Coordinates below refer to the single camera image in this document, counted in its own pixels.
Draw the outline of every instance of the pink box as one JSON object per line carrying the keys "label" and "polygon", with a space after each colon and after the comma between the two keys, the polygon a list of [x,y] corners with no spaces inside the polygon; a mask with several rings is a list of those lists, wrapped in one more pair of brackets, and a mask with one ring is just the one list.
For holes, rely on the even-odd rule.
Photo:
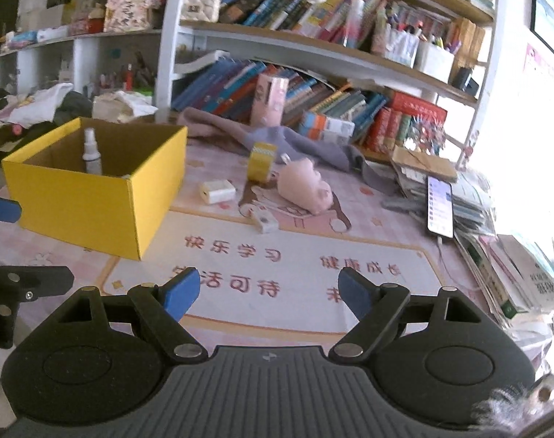
{"label": "pink box", "polygon": [[259,75],[252,104],[251,126],[278,127],[281,124],[288,86],[287,78]]}

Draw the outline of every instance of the smartphone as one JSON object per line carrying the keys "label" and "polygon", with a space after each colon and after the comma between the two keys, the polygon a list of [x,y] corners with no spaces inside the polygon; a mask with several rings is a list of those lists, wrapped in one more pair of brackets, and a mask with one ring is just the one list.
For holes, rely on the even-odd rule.
{"label": "smartphone", "polygon": [[432,234],[453,239],[451,184],[427,176],[427,229]]}

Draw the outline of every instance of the phone charger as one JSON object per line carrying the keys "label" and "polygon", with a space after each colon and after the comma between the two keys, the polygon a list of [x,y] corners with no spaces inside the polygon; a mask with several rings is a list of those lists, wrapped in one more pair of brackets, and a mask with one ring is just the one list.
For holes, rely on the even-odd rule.
{"label": "phone charger", "polygon": [[232,201],[236,195],[237,189],[226,179],[206,181],[200,184],[200,196],[206,204]]}

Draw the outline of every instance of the white pen holder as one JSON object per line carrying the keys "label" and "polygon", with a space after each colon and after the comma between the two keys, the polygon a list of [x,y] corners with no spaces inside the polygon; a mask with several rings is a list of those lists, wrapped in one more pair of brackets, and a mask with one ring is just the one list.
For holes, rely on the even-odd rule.
{"label": "white pen holder", "polygon": [[454,55],[430,42],[421,42],[415,58],[415,69],[448,83]]}
{"label": "white pen holder", "polygon": [[393,29],[389,24],[376,28],[370,52],[385,59],[413,67],[419,38],[406,31]]}

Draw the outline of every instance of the white quilted handbag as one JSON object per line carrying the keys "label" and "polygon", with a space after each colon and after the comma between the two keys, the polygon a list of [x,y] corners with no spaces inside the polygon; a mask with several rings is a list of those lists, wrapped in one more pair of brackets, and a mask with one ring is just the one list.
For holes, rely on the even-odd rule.
{"label": "white quilted handbag", "polygon": [[181,19],[216,23],[220,13],[220,0],[183,0]]}

